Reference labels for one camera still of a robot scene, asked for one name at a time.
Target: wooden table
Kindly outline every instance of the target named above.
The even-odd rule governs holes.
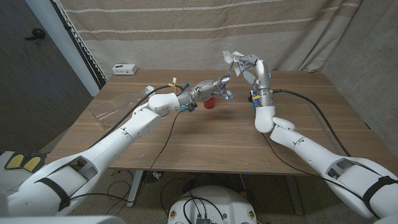
[[[106,130],[94,119],[90,108],[123,93],[142,91],[145,86],[158,87],[172,81],[191,86],[216,80],[225,71],[144,71],[133,76],[116,76],[98,93],[66,135],[50,153],[46,163],[87,149]],[[165,150],[153,170],[190,172],[228,172],[245,174],[300,174],[278,160],[254,127],[254,110],[248,102],[251,86],[243,78],[233,77],[228,88],[235,99],[219,97],[213,109],[203,103],[192,113],[181,113]],[[354,109],[322,73],[272,72],[272,88],[304,94],[322,109],[341,142],[354,157],[371,159],[398,174],[398,162],[365,125]],[[159,93],[170,93],[166,88]],[[276,116],[293,122],[306,137],[330,151],[344,155],[331,137],[320,115],[296,96],[278,93],[273,96]],[[148,170],[163,148],[176,113],[162,121],[156,132],[137,140],[110,168]],[[271,141],[276,153],[289,164],[315,173],[293,151]]]

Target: black strap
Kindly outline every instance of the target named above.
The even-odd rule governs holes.
[[[59,186],[53,180],[44,177],[44,178],[36,181],[35,183],[37,183],[37,182],[41,182],[41,183],[49,186],[60,197],[61,203],[60,203],[60,207],[58,209],[59,212],[62,209],[66,208],[70,205],[68,194],[61,188],[61,186]]]
[[[398,184],[398,180],[394,180],[389,176],[385,177],[380,177],[379,180],[374,183],[363,195],[363,202],[365,203],[366,207],[373,213],[375,217],[378,217],[376,213],[373,211],[371,208],[371,199],[373,195],[380,190],[380,188],[384,187],[385,185],[391,185],[391,184]]]

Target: red cup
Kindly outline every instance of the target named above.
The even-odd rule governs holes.
[[[209,100],[203,102],[203,106],[205,106],[206,109],[212,109],[215,103],[216,103],[216,98],[211,97]]]

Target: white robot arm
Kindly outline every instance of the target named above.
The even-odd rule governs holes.
[[[295,132],[290,121],[275,117],[272,105],[271,73],[257,56],[223,52],[226,62],[237,63],[236,74],[254,85],[252,101],[256,109],[256,129],[271,132],[271,139],[300,156],[316,170],[334,193],[355,212],[366,218],[398,214],[398,178],[383,166],[364,158],[336,155]],[[258,78],[248,73],[253,66]]]
[[[190,90],[159,94],[137,107],[120,128],[89,149],[44,166],[30,176],[19,190],[5,199],[0,195],[1,215],[33,217],[68,215],[90,193],[103,172],[137,139],[159,127],[170,111],[193,111],[195,102],[214,96],[232,96],[226,88],[229,72],[217,81],[207,80]]]

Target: striped curtain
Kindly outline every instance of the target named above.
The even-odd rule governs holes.
[[[61,0],[107,76],[141,70],[225,70],[223,50],[256,54],[273,70],[314,71],[361,0]]]

